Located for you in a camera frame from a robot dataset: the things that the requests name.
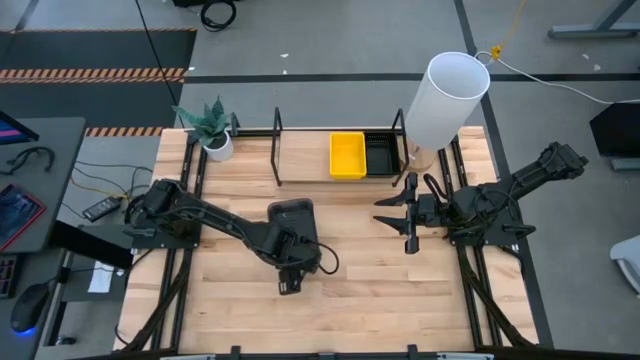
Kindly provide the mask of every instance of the yellow cable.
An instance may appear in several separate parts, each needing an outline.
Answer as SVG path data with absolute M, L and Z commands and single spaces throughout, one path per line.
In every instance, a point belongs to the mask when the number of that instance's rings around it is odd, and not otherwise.
M 520 17 L 522 16 L 522 10 L 524 9 L 524 5 L 527 3 L 527 0 L 522 0 L 520 2 L 520 6 L 518 6 L 518 10 L 516 10 L 516 16 L 513 19 L 513 23 L 511 23 L 511 28 L 507 31 L 504 39 L 500 42 L 500 44 L 491 48 L 491 57 L 493 60 L 498 60 L 500 58 L 500 54 L 502 53 L 502 49 L 506 45 L 506 43 L 511 40 L 513 34 L 515 34 L 518 26 L 520 25 Z
M 79 187 L 80 189 L 84 189 L 84 190 L 88 190 L 88 191 L 94 191 L 94 192 L 98 192 L 98 193 L 101 193 L 101 194 L 105 194 L 105 195 L 109 195 L 109 196 L 113 196 L 113 197 L 117 197 L 117 198 L 127 198 L 126 195 L 118 195 L 118 194 L 110 193 L 108 191 L 104 191 L 104 190 L 100 190 L 100 189 L 96 189 L 96 188 L 80 185 L 80 184 L 76 183 L 75 180 L 73 180 L 73 176 L 71 177 L 71 183 L 73 185 Z

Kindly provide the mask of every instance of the computer mouse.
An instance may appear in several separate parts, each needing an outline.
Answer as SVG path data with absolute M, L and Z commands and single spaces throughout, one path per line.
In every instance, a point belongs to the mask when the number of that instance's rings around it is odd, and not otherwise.
M 13 306 L 11 328 L 21 333 L 35 327 L 48 297 L 49 286 L 47 284 L 29 286 Z

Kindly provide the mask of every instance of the keyboard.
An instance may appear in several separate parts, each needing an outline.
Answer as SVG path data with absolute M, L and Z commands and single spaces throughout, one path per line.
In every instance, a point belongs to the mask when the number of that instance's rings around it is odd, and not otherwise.
M 18 255 L 0 255 L 0 300 L 13 297 L 21 265 Z

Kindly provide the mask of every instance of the computer monitor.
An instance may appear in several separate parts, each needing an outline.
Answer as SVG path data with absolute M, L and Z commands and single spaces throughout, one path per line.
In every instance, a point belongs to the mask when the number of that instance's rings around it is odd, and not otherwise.
M 40 136 L 0 111 L 0 145 L 38 141 Z

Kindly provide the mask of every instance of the white paper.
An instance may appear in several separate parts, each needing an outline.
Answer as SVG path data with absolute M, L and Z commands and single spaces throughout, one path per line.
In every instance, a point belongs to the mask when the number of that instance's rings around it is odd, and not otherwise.
M 113 266 L 105 265 L 100 261 L 96 261 L 93 266 L 93 276 L 89 284 L 90 293 L 108 293 L 111 288 L 111 276 L 113 275 Z

